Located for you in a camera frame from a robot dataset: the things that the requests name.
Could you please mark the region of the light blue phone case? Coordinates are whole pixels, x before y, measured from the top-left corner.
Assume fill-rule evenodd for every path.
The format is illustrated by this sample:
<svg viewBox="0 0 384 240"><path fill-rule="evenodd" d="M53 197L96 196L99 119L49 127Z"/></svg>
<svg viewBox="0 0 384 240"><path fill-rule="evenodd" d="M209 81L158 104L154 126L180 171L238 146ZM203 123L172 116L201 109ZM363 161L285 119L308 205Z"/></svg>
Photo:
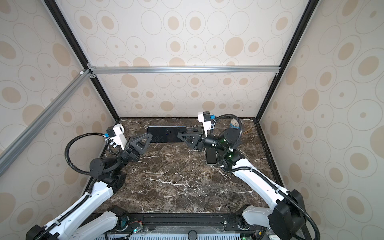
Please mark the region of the light blue phone case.
<svg viewBox="0 0 384 240"><path fill-rule="evenodd" d="M207 165L217 165L218 157L216 149L206 148L206 163Z"/></svg>

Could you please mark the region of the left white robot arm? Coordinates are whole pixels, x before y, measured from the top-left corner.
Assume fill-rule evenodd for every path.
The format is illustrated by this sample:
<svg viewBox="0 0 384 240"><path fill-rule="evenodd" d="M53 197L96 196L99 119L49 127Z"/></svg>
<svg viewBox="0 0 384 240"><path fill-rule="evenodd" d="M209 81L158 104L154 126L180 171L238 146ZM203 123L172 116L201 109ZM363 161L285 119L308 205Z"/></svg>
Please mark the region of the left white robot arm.
<svg viewBox="0 0 384 240"><path fill-rule="evenodd" d="M27 240L92 240L108 231L123 232L128 228L128 213L120 207L111 207L87 224L84 221L122 188L127 176L122 169L130 162L137 162L146 153L153 136L143 134L132 138L117 155L93 159L89 171L82 171L72 163L69 150L73 143L90 136L101 137L103 134L79 135L69 141L65 148L67 164L76 172L92 177L89 187L73 205L45 226L33 226L26 234Z"/></svg>

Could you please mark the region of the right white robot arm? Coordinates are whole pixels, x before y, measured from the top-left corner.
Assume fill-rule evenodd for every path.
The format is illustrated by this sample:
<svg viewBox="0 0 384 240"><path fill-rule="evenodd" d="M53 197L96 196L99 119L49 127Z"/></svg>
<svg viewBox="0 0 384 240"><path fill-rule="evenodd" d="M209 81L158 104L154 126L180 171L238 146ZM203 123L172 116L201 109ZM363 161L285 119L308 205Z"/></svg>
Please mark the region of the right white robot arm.
<svg viewBox="0 0 384 240"><path fill-rule="evenodd" d="M271 229L281 240L298 239L297 232L306 223L302 197L270 180L237 149L243 129L228 128L218 136L198 128L178 133L178 138L195 150L213 150L221 169L235 175L268 204L267 208L245 206L236 213L240 229L253 225Z"/></svg>

